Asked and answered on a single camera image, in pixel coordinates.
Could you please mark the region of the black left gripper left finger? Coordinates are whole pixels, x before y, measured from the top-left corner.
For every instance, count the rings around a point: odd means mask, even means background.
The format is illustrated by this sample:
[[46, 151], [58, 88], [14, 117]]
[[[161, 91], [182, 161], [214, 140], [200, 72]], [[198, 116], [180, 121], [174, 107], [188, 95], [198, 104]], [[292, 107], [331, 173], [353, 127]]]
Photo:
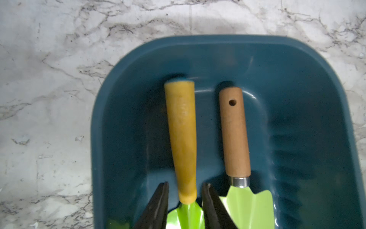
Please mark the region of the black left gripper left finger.
[[160, 183], [134, 229], [165, 229], [168, 215], [169, 183]]

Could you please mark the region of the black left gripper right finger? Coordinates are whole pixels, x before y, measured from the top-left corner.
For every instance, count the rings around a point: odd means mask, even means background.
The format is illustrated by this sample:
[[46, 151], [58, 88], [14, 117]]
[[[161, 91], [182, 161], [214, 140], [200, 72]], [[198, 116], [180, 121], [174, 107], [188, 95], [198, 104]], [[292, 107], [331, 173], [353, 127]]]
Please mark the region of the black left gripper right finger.
[[238, 229], [210, 183], [203, 184], [201, 197], [206, 229]]

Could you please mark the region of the green shovel wooden handle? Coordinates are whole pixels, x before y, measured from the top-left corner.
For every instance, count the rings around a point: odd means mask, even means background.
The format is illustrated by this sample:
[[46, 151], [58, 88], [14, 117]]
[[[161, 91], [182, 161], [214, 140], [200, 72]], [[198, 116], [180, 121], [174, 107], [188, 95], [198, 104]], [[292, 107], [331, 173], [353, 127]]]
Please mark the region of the green shovel wooden handle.
[[243, 92], [228, 87], [219, 93], [226, 174], [230, 188], [221, 201], [239, 229], [275, 228], [273, 197], [250, 189], [251, 164]]

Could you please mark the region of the green trowel yellow foam handle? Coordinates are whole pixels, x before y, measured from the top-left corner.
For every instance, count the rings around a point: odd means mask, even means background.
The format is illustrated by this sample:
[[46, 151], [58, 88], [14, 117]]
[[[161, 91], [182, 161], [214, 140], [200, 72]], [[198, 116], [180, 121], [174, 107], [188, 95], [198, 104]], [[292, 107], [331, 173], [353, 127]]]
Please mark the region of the green trowel yellow foam handle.
[[197, 203], [197, 134], [194, 81], [185, 78], [164, 84], [170, 145], [179, 206], [168, 213], [168, 229], [203, 229], [204, 212]]

